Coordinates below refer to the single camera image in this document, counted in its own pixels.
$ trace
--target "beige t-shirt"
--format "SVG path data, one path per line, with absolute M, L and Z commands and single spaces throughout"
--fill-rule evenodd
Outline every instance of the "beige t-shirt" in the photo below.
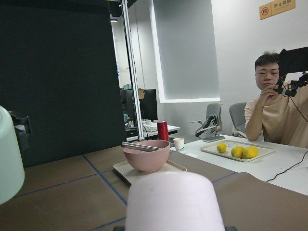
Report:
M 245 119 L 248 123 L 258 101 L 248 102 L 245 107 Z M 308 86 L 298 88 L 295 97 L 279 95 L 275 100 L 265 105 L 262 116 L 264 141 L 308 148 Z

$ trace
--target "person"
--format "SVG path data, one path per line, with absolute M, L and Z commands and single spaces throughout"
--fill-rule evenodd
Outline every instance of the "person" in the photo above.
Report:
M 278 94 L 278 58 L 279 54 L 266 51 L 255 62 L 261 93 L 245 107 L 245 133 L 250 141 L 263 132 L 264 141 L 308 148 L 308 85 L 298 88 L 292 98 Z

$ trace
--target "white table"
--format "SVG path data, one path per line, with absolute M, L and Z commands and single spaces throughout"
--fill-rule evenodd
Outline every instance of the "white table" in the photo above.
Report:
M 173 131 L 178 131 L 181 128 L 180 127 L 176 127 L 176 126 L 172 126 L 172 125 L 167 125 L 168 126 L 168 132 L 173 132 Z M 143 135 L 145 138 L 147 137 L 152 137 L 152 136 L 157 136 L 158 135 L 158 131 L 152 131 L 152 132 L 148 132 L 146 133 L 146 131 L 143 131 Z M 127 142 L 129 141 L 136 141 L 138 140 L 138 136 L 133 136 L 133 137 L 128 137 L 126 138 Z
M 181 153 L 235 172 L 247 172 L 259 180 L 267 181 L 271 178 L 274 178 L 276 174 L 283 172 L 292 165 L 300 162 L 303 158 L 303 155 L 307 151 L 305 148 L 298 148 L 263 141 L 250 142 L 248 139 L 244 138 L 226 135 L 223 136 L 226 137 L 226 140 L 271 147 L 274 148 L 276 152 L 255 159 L 251 162 L 241 162 L 215 154 L 202 152 L 200 150 L 201 147 L 218 144 L 224 140 L 211 143 L 206 143 L 202 140 L 199 140 L 185 144 L 185 149 Z M 302 163 L 293 167 L 287 172 L 278 175 L 276 179 L 269 181 L 269 183 L 308 195 L 308 154 Z

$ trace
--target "yellow lemon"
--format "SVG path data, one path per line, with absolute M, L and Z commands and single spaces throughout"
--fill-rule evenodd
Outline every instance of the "yellow lemon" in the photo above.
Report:
M 250 146 L 243 151 L 243 159 L 251 159 L 258 155 L 258 148 Z
M 242 158 L 243 157 L 243 151 L 244 151 L 245 148 L 241 147 L 241 146 L 236 146 L 234 148 L 232 148 L 231 150 L 231 155 L 233 157 L 236 157 L 236 158 Z
M 225 143 L 220 143 L 217 145 L 217 152 L 224 153 L 227 150 L 227 145 Z

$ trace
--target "man's arm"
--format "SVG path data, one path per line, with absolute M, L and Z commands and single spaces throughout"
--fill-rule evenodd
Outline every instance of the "man's arm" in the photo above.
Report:
M 278 92 L 274 89 L 277 89 L 278 85 L 273 84 L 264 88 L 260 94 L 260 97 L 255 105 L 255 108 L 250 116 L 250 119 L 245 128 L 246 137 L 250 141 L 256 141 L 262 131 L 262 116 L 263 116 L 263 108 L 266 103 L 273 101 L 277 98 Z

